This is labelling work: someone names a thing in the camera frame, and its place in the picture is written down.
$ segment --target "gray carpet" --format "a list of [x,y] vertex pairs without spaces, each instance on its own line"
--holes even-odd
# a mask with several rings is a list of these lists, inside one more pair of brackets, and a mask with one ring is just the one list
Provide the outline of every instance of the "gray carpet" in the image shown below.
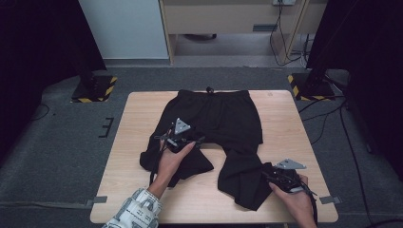
[[[118,81],[109,100],[104,103],[70,103],[70,96],[79,82],[78,77],[46,89],[42,100],[44,105],[39,106],[32,117],[39,120],[27,126],[7,163],[0,170],[0,201],[84,203],[93,199],[98,191],[127,95],[132,91],[182,88],[205,90],[208,86],[216,90],[291,90],[286,76],[293,72],[303,72],[304,69],[138,67],[110,68],[108,71],[117,76]],[[342,101],[343,98],[340,98],[314,104],[301,113],[301,119],[334,110]],[[296,101],[299,110],[309,103]],[[373,220],[403,219],[402,182],[381,155],[372,155],[366,151],[366,144],[354,118],[348,110],[342,110]],[[106,118],[114,118],[113,125],[107,138],[99,138],[106,133],[103,128],[103,125],[109,123]],[[304,122],[311,142],[320,136],[324,119],[322,116]],[[313,148],[331,194],[339,196],[343,202],[336,206],[339,220],[336,223],[319,224],[319,227],[366,227],[370,222],[338,111],[327,117],[323,129],[322,137],[313,144]],[[0,227],[101,227],[102,224],[90,222],[89,214],[88,209],[0,207]],[[403,223],[394,223],[382,227],[402,226]],[[258,224],[238,227],[281,226]]]

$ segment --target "light wood tabletop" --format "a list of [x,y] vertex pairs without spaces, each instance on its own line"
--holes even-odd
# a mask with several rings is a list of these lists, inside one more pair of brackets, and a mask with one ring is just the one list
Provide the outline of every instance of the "light wood tabletop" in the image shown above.
[[[291,159],[305,164],[307,168],[298,172],[309,177],[309,186],[317,193],[318,221],[336,221],[338,214],[334,204],[321,204],[318,200],[328,197],[329,190],[291,93],[286,90],[249,92],[258,109],[263,130],[263,144],[258,149],[260,160],[277,163]],[[90,215],[92,222],[107,222],[134,191],[148,186],[150,173],[140,166],[140,154],[146,150],[166,104],[177,94],[178,91],[164,91],[133,92],[129,95],[97,194],[97,197],[107,197],[107,200],[94,204]],[[214,170],[180,180],[174,188],[167,189],[161,199],[160,224],[294,221],[274,194],[258,211],[250,211],[234,203],[231,196],[217,188],[225,161],[223,150],[210,143],[203,144],[201,151],[212,162]]]

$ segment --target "wall socket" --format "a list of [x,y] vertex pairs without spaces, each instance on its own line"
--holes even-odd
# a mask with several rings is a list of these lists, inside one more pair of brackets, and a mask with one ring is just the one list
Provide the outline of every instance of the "wall socket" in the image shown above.
[[273,5],[278,6],[279,2],[282,2],[283,6],[293,6],[296,4],[296,0],[273,0]]

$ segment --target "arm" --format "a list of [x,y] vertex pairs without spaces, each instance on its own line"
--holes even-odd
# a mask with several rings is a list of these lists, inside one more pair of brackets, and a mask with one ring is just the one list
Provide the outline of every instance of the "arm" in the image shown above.
[[107,222],[103,228],[155,228],[158,226],[158,214],[162,209],[159,199],[178,170],[183,158],[190,153],[194,142],[188,144],[177,154],[164,150],[158,168],[157,178],[147,189],[138,189],[127,199],[118,214]]
[[[301,180],[308,184],[308,178],[299,175]],[[298,192],[295,194],[288,194],[283,192],[279,187],[277,187],[272,182],[269,182],[270,187],[273,192],[284,202],[291,216],[296,220],[297,224],[301,228],[316,228],[312,203],[308,195],[305,192]]]

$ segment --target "black pants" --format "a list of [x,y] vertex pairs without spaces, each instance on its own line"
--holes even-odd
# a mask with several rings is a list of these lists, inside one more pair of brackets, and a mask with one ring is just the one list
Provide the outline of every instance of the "black pants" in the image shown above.
[[[216,143],[223,148],[226,160],[218,179],[219,189],[233,196],[237,204],[258,210],[270,194],[270,188],[261,176],[262,163],[257,155],[259,144],[263,143],[261,123],[249,92],[180,90],[166,105],[147,150],[140,157],[140,164],[146,170],[153,169],[160,148],[159,140],[154,137],[163,135],[178,118],[192,127],[184,132],[188,140],[204,136],[205,143]],[[213,168],[200,149],[193,148],[169,186]]]

